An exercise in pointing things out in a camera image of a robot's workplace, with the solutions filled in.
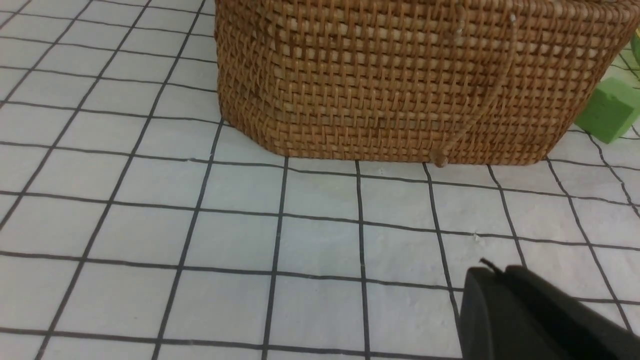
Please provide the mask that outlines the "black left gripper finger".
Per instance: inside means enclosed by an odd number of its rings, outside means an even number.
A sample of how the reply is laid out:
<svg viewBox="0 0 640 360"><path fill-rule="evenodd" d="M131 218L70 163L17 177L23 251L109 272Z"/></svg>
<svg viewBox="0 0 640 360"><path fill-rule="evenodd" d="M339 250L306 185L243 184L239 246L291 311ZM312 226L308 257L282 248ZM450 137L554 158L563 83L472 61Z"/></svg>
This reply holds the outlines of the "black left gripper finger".
<svg viewBox="0 0 640 360"><path fill-rule="evenodd" d="M637 360L640 340L521 265L466 271L458 337L464 360Z"/></svg>

